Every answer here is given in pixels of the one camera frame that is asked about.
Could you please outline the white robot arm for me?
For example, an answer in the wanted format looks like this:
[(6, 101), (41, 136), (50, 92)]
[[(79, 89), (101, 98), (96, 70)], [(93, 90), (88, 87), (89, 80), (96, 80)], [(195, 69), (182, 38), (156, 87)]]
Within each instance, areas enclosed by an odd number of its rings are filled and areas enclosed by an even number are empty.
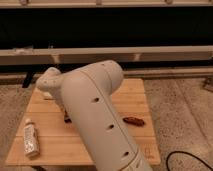
[(67, 112), (98, 171), (153, 171), (113, 106), (122, 81), (121, 66), (105, 60), (66, 73), (50, 67), (36, 87)]

